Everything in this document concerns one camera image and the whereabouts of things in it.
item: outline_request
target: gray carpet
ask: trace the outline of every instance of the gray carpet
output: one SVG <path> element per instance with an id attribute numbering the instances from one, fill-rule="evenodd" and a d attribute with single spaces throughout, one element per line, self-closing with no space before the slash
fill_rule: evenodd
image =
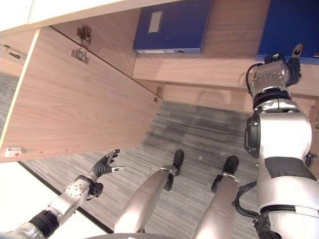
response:
<path id="1" fill-rule="evenodd" d="M 16 79 L 8 81 L 0 76 L 0 125 L 3 125 L 14 93 Z M 243 148 L 247 114 L 165 102 L 152 123 L 145 140 L 136 148 L 122 149 L 118 165 L 125 165 L 126 172 L 101 177 L 103 194 L 83 205 L 101 222 L 113 228 L 134 191 L 162 165 L 172 162 L 177 149 L 185 152 L 181 174 L 176 177 L 173 189 L 163 191 L 150 218 L 146 231 L 190 238 L 213 193 L 210 186 L 220 173 L 226 158 L 236 155 L 240 165 L 236 175 L 240 184 L 256 179 L 256 159 Z M 47 180 L 59 191 L 79 174 L 89 171 L 101 152 L 78 154 L 41 160 L 25 164 Z M 34 197 L 34 192 L 26 197 Z M 242 206 L 256 210 L 256 189 L 242 197 Z M 255 239 L 251 219 L 236 215 L 234 239 Z"/>
<path id="2" fill-rule="evenodd" d="M 0 72 L 0 135 L 3 131 L 6 116 L 19 78 Z"/>

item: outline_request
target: wooden shelf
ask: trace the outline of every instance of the wooden shelf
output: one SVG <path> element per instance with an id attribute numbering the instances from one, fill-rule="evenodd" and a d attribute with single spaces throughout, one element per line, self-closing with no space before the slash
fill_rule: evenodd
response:
<path id="1" fill-rule="evenodd" d="M 269 0 L 215 0 L 202 54 L 138 55 L 133 78 L 246 88 L 254 64 Z M 319 65 L 302 65 L 302 80 L 291 91 L 319 96 Z"/>
<path id="2" fill-rule="evenodd" d="M 137 82 L 153 93 L 157 91 L 157 87 L 161 87 L 160 97 L 165 101 L 249 114 L 253 111 L 252 99 L 247 89 L 146 80 L 137 80 Z M 318 97 L 292 94 L 292 100 L 297 102 L 310 119 L 317 121 Z"/>

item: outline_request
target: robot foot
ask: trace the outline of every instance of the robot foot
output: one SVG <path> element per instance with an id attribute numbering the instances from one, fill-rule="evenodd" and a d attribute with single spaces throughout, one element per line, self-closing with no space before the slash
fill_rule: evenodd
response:
<path id="1" fill-rule="evenodd" d="M 223 173 L 234 175 L 238 168 L 238 164 L 239 164 L 239 160 L 236 156 L 228 157 L 223 167 Z M 223 178 L 223 175 L 217 175 L 217 177 L 215 178 L 210 188 L 210 190 L 213 193 L 216 193 L 219 182 L 221 181 L 222 178 Z"/>
<path id="2" fill-rule="evenodd" d="M 177 150 L 174 155 L 173 165 L 177 168 L 175 176 L 178 176 L 180 173 L 180 168 L 184 162 L 184 152 L 182 150 Z M 170 191 L 173 187 L 174 175 L 169 174 L 164 189 Z"/>

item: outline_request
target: black cable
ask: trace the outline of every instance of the black cable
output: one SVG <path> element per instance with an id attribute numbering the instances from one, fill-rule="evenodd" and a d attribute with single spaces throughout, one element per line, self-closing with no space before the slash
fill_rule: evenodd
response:
<path id="1" fill-rule="evenodd" d="M 249 190 L 251 190 L 253 187 L 255 187 L 257 185 L 257 181 L 254 181 L 254 182 L 251 182 L 251 183 L 247 183 L 241 187 L 238 188 L 238 192 L 237 192 L 237 195 L 236 195 L 236 198 L 235 200 L 232 202 L 232 205 L 235 207 L 235 210 L 240 214 L 240 215 L 243 215 L 243 216 L 246 216 L 246 217 L 250 217 L 250 218 L 256 218 L 257 216 L 259 216 L 258 213 L 254 212 L 254 211 L 250 211 L 248 209 L 244 209 L 240 206 L 240 203 L 239 203 L 239 198 L 247 193 Z"/>
<path id="2" fill-rule="evenodd" d="M 250 67 L 248 68 L 247 72 L 246 72 L 246 86 L 247 86 L 247 89 L 248 89 L 248 93 L 249 93 L 251 96 L 253 96 L 253 95 L 251 94 L 251 91 L 250 91 L 250 86 L 249 86 L 249 82 L 248 82 L 248 75 L 249 75 L 249 72 L 251 71 L 251 69 L 253 69 L 255 66 L 261 66 L 261 65 L 262 65 L 262 63 L 256 63 L 256 64 L 250 66 Z"/>

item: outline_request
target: white label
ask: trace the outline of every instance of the white label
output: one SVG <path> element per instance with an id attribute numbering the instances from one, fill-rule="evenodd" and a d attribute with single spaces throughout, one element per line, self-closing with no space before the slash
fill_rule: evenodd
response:
<path id="1" fill-rule="evenodd" d="M 152 13 L 149 32 L 158 32 L 160 29 L 161 11 Z"/>
<path id="2" fill-rule="evenodd" d="M 12 158 L 12 157 L 19 157 L 23 154 L 21 148 L 6 148 L 4 157 L 5 158 Z"/>
<path id="3" fill-rule="evenodd" d="M 163 54 L 165 53 L 163 50 L 144 50 L 144 51 L 138 51 L 140 54 Z"/>

